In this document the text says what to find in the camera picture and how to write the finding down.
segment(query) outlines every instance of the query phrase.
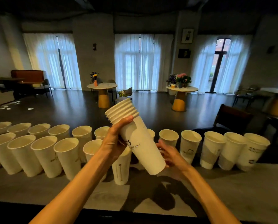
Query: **potted plant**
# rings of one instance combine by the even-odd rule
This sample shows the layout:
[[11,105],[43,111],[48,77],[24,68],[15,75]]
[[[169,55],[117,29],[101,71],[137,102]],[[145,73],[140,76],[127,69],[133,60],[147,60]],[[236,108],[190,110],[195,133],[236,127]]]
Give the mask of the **potted plant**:
[[176,82],[178,82],[178,88],[187,87],[189,83],[191,83],[191,77],[187,76],[185,73],[178,74],[176,76]]
[[92,78],[94,86],[97,86],[97,75],[98,75],[98,72],[91,72],[90,73],[90,77]]
[[169,78],[166,80],[166,82],[171,84],[171,88],[175,88],[175,84],[176,84],[176,75],[170,75]]

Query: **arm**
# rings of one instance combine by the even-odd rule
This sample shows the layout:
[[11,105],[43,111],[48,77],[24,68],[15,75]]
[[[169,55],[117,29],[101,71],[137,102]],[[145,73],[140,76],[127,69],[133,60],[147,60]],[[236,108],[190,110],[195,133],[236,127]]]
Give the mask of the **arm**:
[[31,224],[74,223],[97,184],[126,148],[126,145],[118,143],[118,133],[131,121],[133,116],[120,120],[109,129],[100,149],[74,179],[32,219]]
[[237,224],[238,219],[218,198],[212,188],[197,172],[197,170],[189,165],[179,154],[176,148],[166,145],[159,140],[158,148],[161,148],[162,155],[167,163],[167,167],[176,166],[182,174],[189,180],[193,188],[196,190],[199,201],[203,206],[207,216],[212,224]]

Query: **framed picture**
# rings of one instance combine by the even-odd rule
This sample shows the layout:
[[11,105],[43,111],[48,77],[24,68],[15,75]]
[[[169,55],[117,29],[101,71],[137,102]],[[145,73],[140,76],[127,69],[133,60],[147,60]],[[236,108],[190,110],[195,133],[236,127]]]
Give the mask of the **framed picture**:
[[193,42],[194,29],[183,29],[183,35],[181,37],[182,44],[191,44]]
[[179,49],[178,58],[190,58],[191,50],[190,49]]

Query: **round table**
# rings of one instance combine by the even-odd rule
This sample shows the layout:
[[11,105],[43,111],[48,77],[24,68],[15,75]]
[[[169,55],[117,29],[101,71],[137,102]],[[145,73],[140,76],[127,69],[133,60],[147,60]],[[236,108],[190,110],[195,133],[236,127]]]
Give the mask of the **round table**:
[[261,88],[260,90],[274,94],[274,96],[271,97],[264,106],[264,112],[278,117],[278,88]]
[[177,112],[185,112],[186,111],[186,93],[189,92],[196,92],[198,88],[193,87],[193,86],[187,86],[183,88],[171,88],[171,86],[166,87],[169,90],[175,90],[177,91],[177,94],[175,96],[173,105],[172,105],[172,110],[177,111]]
[[99,108],[109,108],[110,101],[108,95],[108,89],[112,89],[117,87],[117,84],[110,82],[102,82],[99,83],[98,86],[94,86],[94,84],[87,85],[88,88],[99,91]]

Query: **forearm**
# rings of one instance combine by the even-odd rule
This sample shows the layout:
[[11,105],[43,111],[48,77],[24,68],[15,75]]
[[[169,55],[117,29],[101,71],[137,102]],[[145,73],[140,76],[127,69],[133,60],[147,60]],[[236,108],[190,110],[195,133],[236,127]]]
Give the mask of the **forearm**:
[[74,223],[110,165],[110,152],[99,149],[74,179],[30,223]]
[[199,201],[212,224],[240,223],[194,167],[188,165],[182,173],[196,190]]

